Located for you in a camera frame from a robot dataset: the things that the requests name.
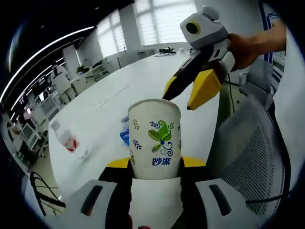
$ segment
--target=blue object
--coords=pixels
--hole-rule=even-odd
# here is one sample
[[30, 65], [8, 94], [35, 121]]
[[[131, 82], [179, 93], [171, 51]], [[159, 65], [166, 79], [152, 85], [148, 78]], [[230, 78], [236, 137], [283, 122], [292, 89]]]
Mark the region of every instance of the blue object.
[[126, 145], [129, 146], [129, 129], [120, 132], [120, 137], [123, 139], [123, 141], [126, 143]]
[[126, 123], [128, 122], [128, 120], [129, 120], [128, 116], [125, 116], [124, 118], [122, 118], [121, 122]]

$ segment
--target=window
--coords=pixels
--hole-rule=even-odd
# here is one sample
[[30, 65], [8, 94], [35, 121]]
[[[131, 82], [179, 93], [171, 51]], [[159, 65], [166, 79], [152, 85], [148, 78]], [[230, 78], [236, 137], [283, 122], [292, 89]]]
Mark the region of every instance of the window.
[[197, 12], [194, 0], [136, 0], [142, 45], [186, 42], [180, 23]]
[[97, 36], [103, 57], [126, 50], [119, 11], [116, 10], [97, 25]]

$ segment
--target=plastic bottle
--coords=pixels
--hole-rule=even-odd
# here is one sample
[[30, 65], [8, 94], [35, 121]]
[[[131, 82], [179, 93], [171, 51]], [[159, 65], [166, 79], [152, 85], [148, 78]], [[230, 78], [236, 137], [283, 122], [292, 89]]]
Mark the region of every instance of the plastic bottle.
[[73, 153], [79, 146], [79, 142], [68, 128], [61, 126], [58, 120], [54, 120], [51, 124], [51, 128], [54, 130], [57, 140], [70, 152]]

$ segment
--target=white table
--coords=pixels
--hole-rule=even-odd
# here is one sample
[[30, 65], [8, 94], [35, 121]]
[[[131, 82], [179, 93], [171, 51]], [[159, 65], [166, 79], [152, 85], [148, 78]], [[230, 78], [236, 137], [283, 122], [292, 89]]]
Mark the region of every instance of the white table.
[[[98, 179], [109, 162], [129, 156], [120, 138], [121, 119], [133, 103], [161, 98], [166, 82], [186, 59], [183, 55], [151, 56], [127, 65], [84, 91], [56, 115], [80, 141], [79, 149], [69, 153], [49, 128], [52, 169], [64, 198], [88, 180]], [[206, 161], [214, 137], [219, 95], [196, 111], [189, 111], [186, 107], [191, 90], [192, 85], [172, 100], [182, 114], [182, 154]], [[84, 147], [89, 145], [93, 150], [83, 160]]]

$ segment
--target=human hand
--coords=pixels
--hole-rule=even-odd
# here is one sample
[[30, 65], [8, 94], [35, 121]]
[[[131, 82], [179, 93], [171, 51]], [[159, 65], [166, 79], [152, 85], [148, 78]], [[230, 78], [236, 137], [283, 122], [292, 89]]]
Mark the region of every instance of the human hand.
[[255, 37], [242, 37], [237, 34], [229, 34], [231, 42], [229, 51], [235, 58], [232, 71], [243, 69], [252, 64], [259, 56], [255, 48]]

